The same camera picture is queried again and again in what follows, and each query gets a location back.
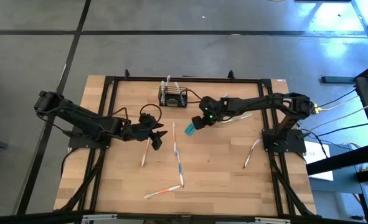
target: white paper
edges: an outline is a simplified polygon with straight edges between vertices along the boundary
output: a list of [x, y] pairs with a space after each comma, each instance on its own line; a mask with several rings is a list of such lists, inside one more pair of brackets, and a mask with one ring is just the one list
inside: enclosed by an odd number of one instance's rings
[[[305, 141], [305, 144], [306, 144], [307, 153], [304, 156], [304, 159], [307, 161], [307, 164], [310, 164], [316, 161], [320, 161], [326, 158], [325, 154], [322, 151], [322, 147], [319, 143]], [[325, 149], [326, 155], [330, 157], [329, 146], [323, 144], [323, 148]], [[314, 174], [314, 175], [311, 175], [310, 177], [333, 181], [332, 171], [323, 172], [320, 174]]]

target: gray floor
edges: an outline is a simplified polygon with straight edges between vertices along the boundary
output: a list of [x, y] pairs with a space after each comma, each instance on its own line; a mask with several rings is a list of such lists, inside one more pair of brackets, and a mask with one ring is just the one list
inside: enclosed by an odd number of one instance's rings
[[[84, 1], [0, 0], [0, 29], [75, 30]], [[362, 10], [368, 5], [360, 5]], [[350, 3], [273, 1], [92, 1], [85, 30], [363, 30]], [[0, 36], [0, 215], [14, 212], [43, 124], [33, 105], [41, 90], [55, 90], [72, 36]], [[325, 103], [352, 89], [323, 85], [323, 75], [354, 76], [368, 67], [368, 38], [284, 36], [81, 36], [64, 95], [79, 103], [88, 75], [195, 75], [284, 78], [290, 91]], [[361, 107], [354, 100], [334, 111], [301, 122], [304, 128]], [[359, 113], [317, 129], [365, 123]], [[70, 125], [57, 120], [63, 128]], [[336, 143], [368, 144], [368, 127], [325, 136]], [[52, 131], [28, 212], [48, 212], [59, 185], [67, 137]], [[315, 192], [324, 217], [361, 215], [352, 195]]]

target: wooden tabletop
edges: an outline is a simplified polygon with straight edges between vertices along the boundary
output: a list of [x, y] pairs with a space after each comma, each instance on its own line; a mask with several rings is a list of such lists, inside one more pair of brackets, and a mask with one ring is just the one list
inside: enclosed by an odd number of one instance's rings
[[[105, 76], [89, 76], [81, 106], [98, 111]], [[287, 93], [285, 80], [272, 80], [273, 91]], [[258, 97], [256, 84], [251, 83], [180, 83], [199, 96], [219, 99], [229, 97]], [[158, 105], [160, 82], [120, 81], [115, 110], [127, 107], [129, 119], [138, 122], [139, 110], [147, 103]], [[188, 93], [188, 101], [197, 98]], [[156, 118], [159, 111], [145, 110]], [[112, 139], [106, 151], [105, 164], [98, 192], [97, 212], [193, 214], [193, 215], [277, 215], [271, 170], [263, 144], [257, 145], [246, 169], [242, 169], [253, 143], [260, 138], [263, 128], [261, 111], [252, 111], [252, 117], [184, 133], [191, 118], [201, 116], [198, 104], [186, 109], [162, 107], [160, 123], [168, 133], [158, 151], [149, 147], [146, 163], [141, 160], [146, 141], [122, 142]], [[283, 114], [278, 111], [281, 120]], [[180, 184], [177, 159], [172, 146], [172, 122], [176, 122], [177, 150], [181, 156], [185, 188], [175, 192], [144, 199], [146, 194]], [[55, 208], [67, 203], [82, 183], [88, 159], [88, 149], [79, 149], [67, 159]], [[286, 153], [290, 184], [309, 210], [315, 212], [314, 200], [302, 158]], [[90, 186], [85, 207], [89, 207]], [[281, 187], [284, 211], [287, 212], [285, 191]]]

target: robotic arm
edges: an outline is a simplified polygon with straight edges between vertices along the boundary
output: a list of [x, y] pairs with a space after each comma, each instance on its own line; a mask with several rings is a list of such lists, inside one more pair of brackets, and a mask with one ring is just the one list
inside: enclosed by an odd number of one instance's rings
[[313, 103], [307, 96], [299, 93], [281, 94], [274, 93], [270, 96], [251, 98], [242, 100], [240, 98], [221, 98], [219, 101], [205, 96], [199, 103], [199, 108], [203, 111], [203, 117], [196, 116], [192, 122], [196, 129], [202, 129], [206, 125], [212, 126], [216, 122], [226, 121], [234, 116], [243, 114], [246, 111], [262, 109], [278, 109], [286, 117], [271, 130], [264, 130], [263, 137], [269, 142], [276, 144], [285, 143], [288, 133], [293, 125], [301, 119], [307, 118], [313, 110]]
[[144, 141], [152, 139], [154, 150], [158, 150], [162, 144], [161, 137], [167, 131], [153, 132], [153, 129], [160, 128], [163, 124], [158, 123], [154, 116], [141, 113], [138, 124], [132, 124], [128, 118], [118, 118], [113, 116], [102, 116], [89, 111], [81, 106], [75, 105], [64, 96], [54, 92], [40, 92], [40, 98], [34, 106], [35, 112], [41, 118], [43, 116], [58, 116], [73, 124], [82, 133], [65, 131], [70, 137], [82, 135], [92, 141], [102, 141], [105, 138], [117, 138], [122, 141]]

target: blue object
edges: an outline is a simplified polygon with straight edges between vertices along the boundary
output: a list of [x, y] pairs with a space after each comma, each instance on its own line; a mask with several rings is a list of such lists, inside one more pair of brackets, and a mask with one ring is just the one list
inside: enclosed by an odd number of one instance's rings
[[195, 131], [195, 126], [193, 123], [189, 124], [188, 127], [185, 129], [185, 134], [187, 135], [192, 135], [193, 132]]

